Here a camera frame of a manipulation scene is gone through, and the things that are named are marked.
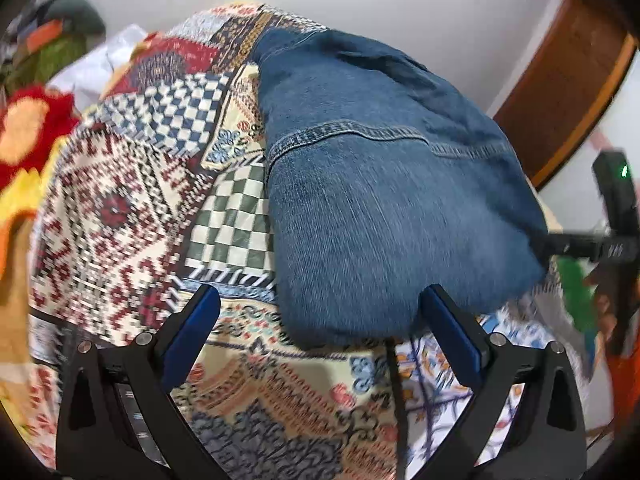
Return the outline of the blue denim jacket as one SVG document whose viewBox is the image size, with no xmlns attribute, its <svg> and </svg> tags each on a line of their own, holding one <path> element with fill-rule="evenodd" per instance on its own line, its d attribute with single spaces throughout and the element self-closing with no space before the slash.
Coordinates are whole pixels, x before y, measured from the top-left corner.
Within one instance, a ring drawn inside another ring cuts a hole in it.
<svg viewBox="0 0 640 480">
<path fill-rule="evenodd" d="M 302 348 L 424 332 L 439 284 L 484 314 L 530 292 L 547 225 L 498 125 L 409 55 L 335 29 L 257 41 L 282 322 Z"/>
</svg>

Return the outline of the pile of clothes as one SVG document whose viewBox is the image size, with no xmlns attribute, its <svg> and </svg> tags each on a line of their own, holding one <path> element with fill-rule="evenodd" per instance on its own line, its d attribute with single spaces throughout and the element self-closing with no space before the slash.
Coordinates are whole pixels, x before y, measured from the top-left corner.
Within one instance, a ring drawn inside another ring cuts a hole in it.
<svg viewBox="0 0 640 480">
<path fill-rule="evenodd" d="M 88 0 L 30 0 L 1 34 L 1 93 L 46 84 L 104 35 Z"/>
</svg>

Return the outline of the colourful patchwork bedspread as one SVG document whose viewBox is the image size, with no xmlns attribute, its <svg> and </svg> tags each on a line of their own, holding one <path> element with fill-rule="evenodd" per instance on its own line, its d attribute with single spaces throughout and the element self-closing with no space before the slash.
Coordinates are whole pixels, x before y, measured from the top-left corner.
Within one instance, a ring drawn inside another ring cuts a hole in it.
<svg viewBox="0 0 640 480">
<path fill-rule="evenodd" d="M 471 399 L 427 323 L 342 346 L 288 336 L 252 59 L 271 29 L 328 28 L 261 3 L 194 14 L 152 40 L 55 164 L 37 219 L 29 349 L 58 383 L 42 407 L 60 477 L 58 413 L 78 344 L 155 333 L 203 285 L 217 289 L 220 313 L 170 396 L 224 479 L 420 479 Z M 517 346 L 562 344 L 582 402 L 576 352 L 541 315 L 564 312 L 560 285 L 550 262 L 541 283 L 494 312 L 457 306 Z"/>
</svg>

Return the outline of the red yellow fuzzy pillow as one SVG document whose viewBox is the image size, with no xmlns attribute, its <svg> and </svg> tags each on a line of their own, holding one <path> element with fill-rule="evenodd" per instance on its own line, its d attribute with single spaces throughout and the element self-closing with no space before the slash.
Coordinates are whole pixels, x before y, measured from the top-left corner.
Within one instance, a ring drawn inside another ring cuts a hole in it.
<svg viewBox="0 0 640 480">
<path fill-rule="evenodd" d="M 56 156 L 78 125 L 74 96 L 30 86 L 1 107 L 1 267 L 9 260 L 14 224 L 33 217 Z"/>
</svg>

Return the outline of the brown wooden door frame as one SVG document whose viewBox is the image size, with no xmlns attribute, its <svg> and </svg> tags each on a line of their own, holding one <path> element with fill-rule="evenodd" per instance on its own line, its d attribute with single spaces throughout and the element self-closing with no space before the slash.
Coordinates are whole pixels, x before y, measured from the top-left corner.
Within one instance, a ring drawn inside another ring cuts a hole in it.
<svg viewBox="0 0 640 480">
<path fill-rule="evenodd" d="M 608 108 L 639 45 L 639 0 L 562 0 L 497 110 L 526 176 L 542 188 Z"/>
</svg>

